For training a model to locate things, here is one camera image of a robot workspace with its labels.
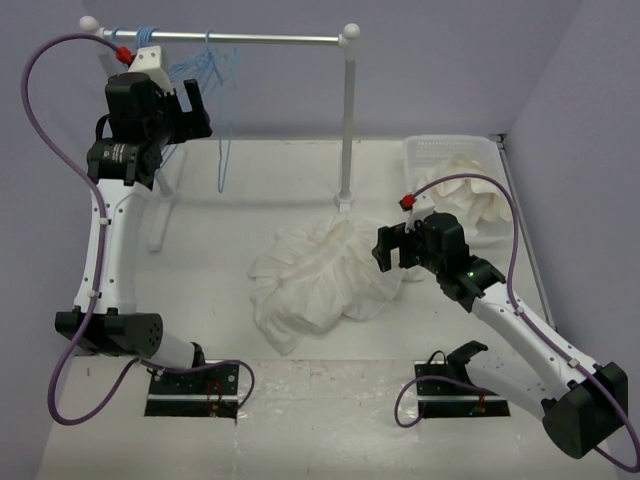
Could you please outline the white skirt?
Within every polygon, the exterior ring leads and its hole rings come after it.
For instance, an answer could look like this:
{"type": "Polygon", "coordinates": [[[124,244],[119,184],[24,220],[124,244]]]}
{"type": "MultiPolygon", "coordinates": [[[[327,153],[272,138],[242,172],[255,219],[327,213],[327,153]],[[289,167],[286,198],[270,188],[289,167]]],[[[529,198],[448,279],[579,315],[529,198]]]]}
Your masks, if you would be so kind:
{"type": "Polygon", "coordinates": [[[345,317],[368,322],[426,275],[397,266],[386,273],[372,256],[383,223],[338,214],[275,234],[248,270],[253,320],[269,344],[290,354],[308,336],[324,336],[345,317]]]}

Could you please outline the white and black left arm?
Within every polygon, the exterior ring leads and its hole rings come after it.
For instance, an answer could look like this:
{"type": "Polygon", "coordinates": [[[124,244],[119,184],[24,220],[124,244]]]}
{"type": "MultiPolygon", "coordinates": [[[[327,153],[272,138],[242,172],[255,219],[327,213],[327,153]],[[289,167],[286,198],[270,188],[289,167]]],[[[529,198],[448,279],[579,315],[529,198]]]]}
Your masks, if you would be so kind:
{"type": "Polygon", "coordinates": [[[173,369],[174,383],[195,393],[208,379],[201,346],[167,333],[160,314],[139,312],[135,294],[138,237],[162,150],[212,133],[197,81],[184,87],[188,111],[145,73],[108,79],[108,112],[87,153],[92,216],[84,278],[72,309],[56,314],[55,329],[91,353],[173,369]]]}

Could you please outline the blue wire hanger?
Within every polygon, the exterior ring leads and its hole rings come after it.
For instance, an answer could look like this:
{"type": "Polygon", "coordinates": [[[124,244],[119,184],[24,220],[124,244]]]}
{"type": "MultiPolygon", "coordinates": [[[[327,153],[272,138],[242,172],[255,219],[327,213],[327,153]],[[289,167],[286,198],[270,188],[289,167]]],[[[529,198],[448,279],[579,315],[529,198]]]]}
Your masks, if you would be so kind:
{"type": "Polygon", "coordinates": [[[232,96],[236,92],[236,70],[238,52],[233,48],[230,52],[220,52],[217,47],[209,46],[212,42],[212,29],[205,33],[205,48],[199,52],[199,69],[203,80],[205,95],[219,92],[218,112],[213,119],[213,133],[218,141],[217,191],[224,192],[226,176],[234,136],[234,122],[226,113],[231,105],[232,96]]]}

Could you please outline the bundle of blue hangers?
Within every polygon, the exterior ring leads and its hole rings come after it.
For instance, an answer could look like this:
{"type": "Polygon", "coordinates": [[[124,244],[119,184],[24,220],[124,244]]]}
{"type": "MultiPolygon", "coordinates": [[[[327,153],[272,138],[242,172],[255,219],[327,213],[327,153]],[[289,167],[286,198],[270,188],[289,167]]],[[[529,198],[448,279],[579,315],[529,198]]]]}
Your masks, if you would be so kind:
{"type": "Polygon", "coordinates": [[[235,67],[237,50],[222,51],[218,47],[207,46],[196,55],[185,61],[173,63],[168,68],[169,79],[172,82],[194,78],[202,87],[205,100],[219,93],[219,106],[214,119],[217,127],[227,128],[226,152],[223,152],[223,139],[218,139],[218,174],[219,181],[226,176],[231,142],[233,138],[233,123],[225,118],[225,92],[235,88],[235,67]]]}

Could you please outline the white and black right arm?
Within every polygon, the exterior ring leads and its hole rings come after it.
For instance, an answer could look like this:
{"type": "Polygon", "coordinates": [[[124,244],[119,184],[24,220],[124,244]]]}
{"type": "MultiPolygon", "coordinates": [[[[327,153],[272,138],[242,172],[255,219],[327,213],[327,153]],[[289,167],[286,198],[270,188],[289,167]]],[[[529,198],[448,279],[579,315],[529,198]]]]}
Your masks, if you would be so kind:
{"type": "Polygon", "coordinates": [[[400,267],[431,272],[449,299],[491,327],[525,362],[510,363],[470,341],[448,356],[446,380],[454,391],[483,389],[505,398],[540,420],[551,441],[574,459],[628,426],[626,373],[571,346],[510,293],[498,269],[470,254],[453,215],[433,213],[411,227],[380,228],[372,255],[381,271],[391,269],[394,250],[400,267]]]}

